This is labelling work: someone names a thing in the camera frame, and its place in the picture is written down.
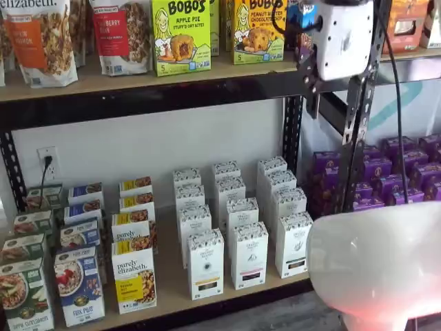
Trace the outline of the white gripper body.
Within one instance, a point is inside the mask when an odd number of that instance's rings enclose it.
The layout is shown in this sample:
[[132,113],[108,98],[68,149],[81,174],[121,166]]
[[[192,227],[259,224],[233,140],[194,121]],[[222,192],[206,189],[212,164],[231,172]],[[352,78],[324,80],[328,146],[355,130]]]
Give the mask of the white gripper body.
[[367,67],[373,34],[373,1],[320,1],[315,31],[316,65],[323,81],[359,75]]

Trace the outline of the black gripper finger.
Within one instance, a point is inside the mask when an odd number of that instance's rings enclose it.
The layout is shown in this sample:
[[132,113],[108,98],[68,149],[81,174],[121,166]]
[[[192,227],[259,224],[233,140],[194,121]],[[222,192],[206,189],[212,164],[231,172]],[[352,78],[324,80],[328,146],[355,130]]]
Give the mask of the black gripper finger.
[[321,85],[315,71],[308,73],[304,77],[305,98],[307,100],[307,112],[312,118],[317,118],[320,109],[320,91]]
[[299,73],[309,74],[314,69],[315,48],[311,32],[302,32],[296,35],[295,56]]

